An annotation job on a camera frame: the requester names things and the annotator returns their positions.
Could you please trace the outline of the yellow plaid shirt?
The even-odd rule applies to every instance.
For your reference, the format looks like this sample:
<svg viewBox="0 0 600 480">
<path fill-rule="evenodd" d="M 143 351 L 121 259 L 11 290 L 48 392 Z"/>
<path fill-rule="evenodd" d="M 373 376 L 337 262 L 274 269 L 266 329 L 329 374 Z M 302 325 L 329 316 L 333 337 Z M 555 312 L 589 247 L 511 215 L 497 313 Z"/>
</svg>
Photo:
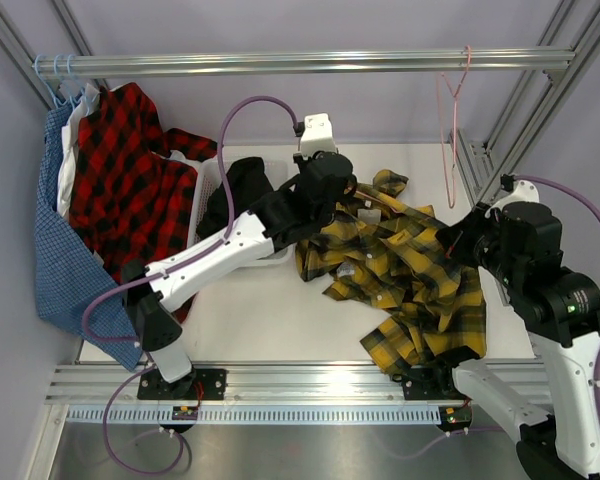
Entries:
<svg viewBox="0 0 600 480">
<path fill-rule="evenodd" d="M 330 275 L 325 296 L 387 313 L 360 344 L 388 375 L 462 347 L 480 357 L 487 353 L 479 273 L 446 257 L 436 239 L 445 225 L 433 207 L 400 201 L 407 185 L 406 176 L 379 171 L 360 187 L 379 201 L 378 208 L 338 205 L 329 225 L 295 247 L 303 281 Z"/>
</svg>

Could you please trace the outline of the pink wire hanger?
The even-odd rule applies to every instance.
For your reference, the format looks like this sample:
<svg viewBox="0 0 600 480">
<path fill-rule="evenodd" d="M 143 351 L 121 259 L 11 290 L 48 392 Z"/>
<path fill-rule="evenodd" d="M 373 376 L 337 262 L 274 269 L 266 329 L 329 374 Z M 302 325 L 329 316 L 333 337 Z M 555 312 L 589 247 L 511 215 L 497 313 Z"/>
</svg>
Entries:
<svg viewBox="0 0 600 480">
<path fill-rule="evenodd" d="M 456 85 L 453 85 L 445 72 L 437 73 L 435 77 L 435 94 L 437 118 L 439 122 L 439 140 L 442 154 L 442 169 L 444 188 L 448 207 L 453 210 L 457 202 L 456 169 L 458 162 L 458 104 L 464 83 L 472 64 L 473 49 L 466 45 L 463 50 L 465 57 L 462 63 L 462 75 Z M 445 134 L 445 114 L 442 101 L 442 85 L 445 85 L 453 101 L 451 115 L 451 130 Z"/>
<path fill-rule="evenodd" d="M 360 187 L 361 184 L 357 184 L 356 186 L 349 186 L 345 190 L 344 197 L 342 198 L 343 202 L 346 205 L 355 205 L 358 208 L 378 208 L 380 205 L 379 201 L 368 192 L 361 190 Z"/>
</svg>

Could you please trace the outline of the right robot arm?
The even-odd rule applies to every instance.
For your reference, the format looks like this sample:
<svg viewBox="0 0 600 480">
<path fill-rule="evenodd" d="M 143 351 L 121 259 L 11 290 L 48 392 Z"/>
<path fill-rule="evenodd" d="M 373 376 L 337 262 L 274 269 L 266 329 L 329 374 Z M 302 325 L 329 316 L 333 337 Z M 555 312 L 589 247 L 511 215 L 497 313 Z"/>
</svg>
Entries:
<svg viewBox="0 0 600 480">
<path fill-rule="evenodd" d="M 504 287 L 547 376 L 553 409 L 531 404 L 481 360 L 447 363 L 435 390 L 476 401 L 531 479 L 600 479 L 600 290 L 562 264 L 562 224 L 541 203 L 478 204 L 436 238 L 448 258 Z"/>
</svg>

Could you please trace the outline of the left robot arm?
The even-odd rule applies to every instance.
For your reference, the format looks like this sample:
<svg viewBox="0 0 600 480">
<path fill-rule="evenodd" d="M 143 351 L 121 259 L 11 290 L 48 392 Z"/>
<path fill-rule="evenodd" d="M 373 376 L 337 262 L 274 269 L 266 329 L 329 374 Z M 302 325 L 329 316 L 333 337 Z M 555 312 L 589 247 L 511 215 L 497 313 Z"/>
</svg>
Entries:
<svg viewBox="0 0 600 480">
<path fill-rule="evenodd" d="M 357 179 L 345 156 L 318 152 L 295 159 L 298 174 L 262 196 L 226 228 L 171 257 L 124 267 L 123 305 L 141 349 L 160 376 L 160 387 L 170 397 L 188 396 L 196 377 L 174 311 L 234 270 L 319 233 L 333 221 L 337 204 L 354 196 Z"/>
</svg>

